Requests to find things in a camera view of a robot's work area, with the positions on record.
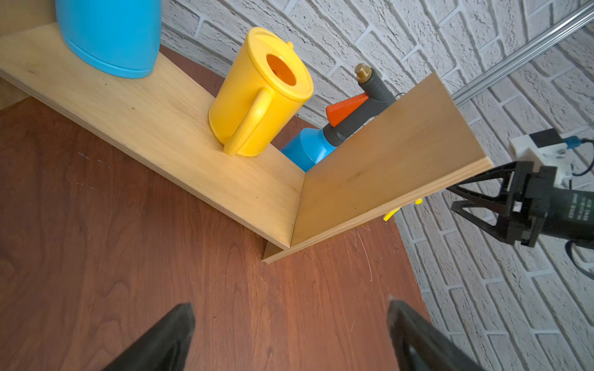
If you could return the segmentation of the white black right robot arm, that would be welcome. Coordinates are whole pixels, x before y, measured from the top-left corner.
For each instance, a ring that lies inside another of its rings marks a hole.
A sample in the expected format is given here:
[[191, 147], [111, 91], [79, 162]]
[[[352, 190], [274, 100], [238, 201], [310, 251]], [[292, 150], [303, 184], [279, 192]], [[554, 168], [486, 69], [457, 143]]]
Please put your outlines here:
[[566, 240], [565, 251], [578, 271], [573, 249], [593, 249], [593, 193], [555, 185], [560, 168], [519, 160], [498, 166], [448, 188], [462, 199], [451, 210], [496, 240], [535, 246], [541, 235]]

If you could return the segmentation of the light blue spray bottle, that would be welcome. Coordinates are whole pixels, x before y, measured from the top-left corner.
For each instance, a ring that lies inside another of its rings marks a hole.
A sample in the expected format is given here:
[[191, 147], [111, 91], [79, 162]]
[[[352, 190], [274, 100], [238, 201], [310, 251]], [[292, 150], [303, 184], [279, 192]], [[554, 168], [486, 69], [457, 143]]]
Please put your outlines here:
[[57, 0], [63, 41], [97, 70], [128, 79], [148, 77], [162, 32], [159, 0]]

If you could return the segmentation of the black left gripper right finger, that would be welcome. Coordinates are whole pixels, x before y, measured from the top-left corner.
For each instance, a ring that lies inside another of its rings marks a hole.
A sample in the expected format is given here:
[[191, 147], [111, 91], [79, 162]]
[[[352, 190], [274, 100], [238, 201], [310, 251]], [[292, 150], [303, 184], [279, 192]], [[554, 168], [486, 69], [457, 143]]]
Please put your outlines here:
[[390, 301], [387, 326], [400, 370], [482, 369], [405, 301]]

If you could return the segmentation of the yellow watering can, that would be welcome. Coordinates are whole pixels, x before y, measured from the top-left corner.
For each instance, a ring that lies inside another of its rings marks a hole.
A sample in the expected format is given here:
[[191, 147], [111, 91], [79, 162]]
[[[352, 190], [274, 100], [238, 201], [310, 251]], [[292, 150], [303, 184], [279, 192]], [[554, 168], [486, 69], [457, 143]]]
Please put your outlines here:
[[292, 43], [255, 27], [210, 106], [210, 129], [227, 155], [259, 156], [313, 93]]

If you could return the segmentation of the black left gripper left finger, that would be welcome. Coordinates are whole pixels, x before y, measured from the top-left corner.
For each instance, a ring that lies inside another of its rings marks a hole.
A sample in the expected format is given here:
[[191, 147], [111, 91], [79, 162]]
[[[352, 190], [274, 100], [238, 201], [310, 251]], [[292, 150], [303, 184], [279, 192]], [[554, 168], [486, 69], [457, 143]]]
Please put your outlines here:
[[183, 370], [194, 329], [192, 305], [176, 305], [105, 369]]

